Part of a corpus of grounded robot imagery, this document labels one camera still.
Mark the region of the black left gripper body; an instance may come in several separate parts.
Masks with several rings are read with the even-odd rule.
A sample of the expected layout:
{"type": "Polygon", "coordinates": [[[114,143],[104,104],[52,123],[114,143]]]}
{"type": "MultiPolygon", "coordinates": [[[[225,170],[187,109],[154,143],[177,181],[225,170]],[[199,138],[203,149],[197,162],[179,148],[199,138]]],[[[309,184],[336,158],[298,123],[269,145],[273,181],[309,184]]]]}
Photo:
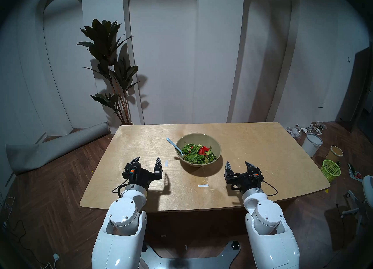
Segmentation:
{"type": "Polygon", "coordinates": [[[146,169],[134,169],[133,173],[125,171],[125,179],[128,179],[128,185],[138,185],[148,190],[150,183],[155,180],[160,180],[163,176],[162,169],[156,172],[150,172],[146,169]]]}

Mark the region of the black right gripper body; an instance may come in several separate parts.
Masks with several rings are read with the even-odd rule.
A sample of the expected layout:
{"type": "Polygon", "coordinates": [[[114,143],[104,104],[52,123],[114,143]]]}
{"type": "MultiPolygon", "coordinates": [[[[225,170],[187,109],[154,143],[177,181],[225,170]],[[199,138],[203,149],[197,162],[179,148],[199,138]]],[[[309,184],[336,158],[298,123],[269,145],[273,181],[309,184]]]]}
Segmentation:
{"type": "Polygon", "coordinates": [[[246,192],[252,188],[260,190],[263,175],[258,174],[228,174],[225,181],[231,185],[231,189],[246,192]]]}

